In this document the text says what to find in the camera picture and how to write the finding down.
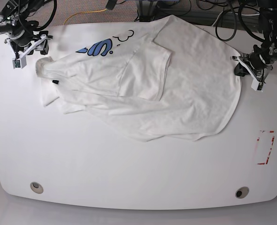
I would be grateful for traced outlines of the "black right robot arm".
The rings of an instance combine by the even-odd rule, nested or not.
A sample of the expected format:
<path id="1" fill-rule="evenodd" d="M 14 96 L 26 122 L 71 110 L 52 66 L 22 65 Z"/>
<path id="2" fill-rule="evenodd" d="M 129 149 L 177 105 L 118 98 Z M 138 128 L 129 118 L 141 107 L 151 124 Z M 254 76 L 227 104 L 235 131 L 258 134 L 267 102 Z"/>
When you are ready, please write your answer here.
<path id="1" fill-rule="evenodd" d="M 27 18 L 34 15 L 47 0 L 10 0 L 0 11 L 0 34 L 6 34 L 7 43 L 17 55 L 25 52 L 31 46 L 32 41 L 37 42 L 42 35 L 48 35 L 47 26 L 51 23 L 57 10 L 57 1 L 48 21 L 40 26 L 38 21 L 28 21 Z"/>

